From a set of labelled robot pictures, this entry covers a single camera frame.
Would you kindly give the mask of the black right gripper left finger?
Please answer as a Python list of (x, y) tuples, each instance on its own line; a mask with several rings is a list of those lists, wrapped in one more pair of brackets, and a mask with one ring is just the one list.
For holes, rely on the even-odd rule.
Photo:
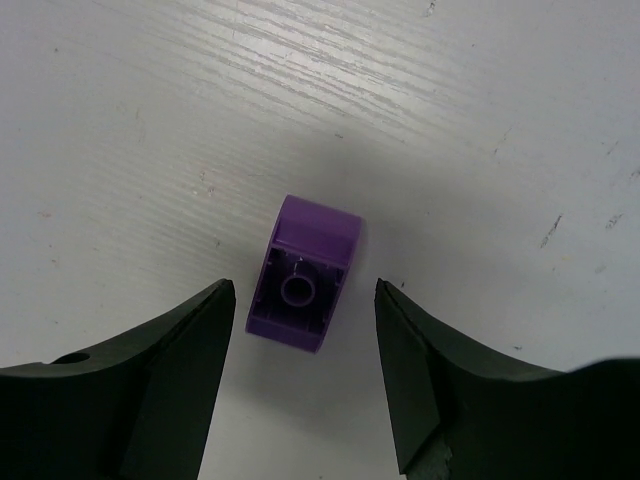
[(111, 339), (3, 368), (2, 477), (196, 478), (234, 311), (222, 279)]

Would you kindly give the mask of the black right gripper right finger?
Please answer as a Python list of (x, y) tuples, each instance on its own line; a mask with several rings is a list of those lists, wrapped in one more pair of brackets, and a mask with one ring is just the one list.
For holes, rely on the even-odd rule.
[(385, 280), (376, 333), (408, 479), (635, 479), (639, 362), (529, 364), (428, 314)]

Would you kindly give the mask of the purple printed lego brick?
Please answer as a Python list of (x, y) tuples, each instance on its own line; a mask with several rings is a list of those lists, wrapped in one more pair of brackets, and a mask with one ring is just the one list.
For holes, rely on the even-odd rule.
[(285, 197), (268, 242), (245, 330), (307, 352), (327, 333), (361, 233), (362, 218)]

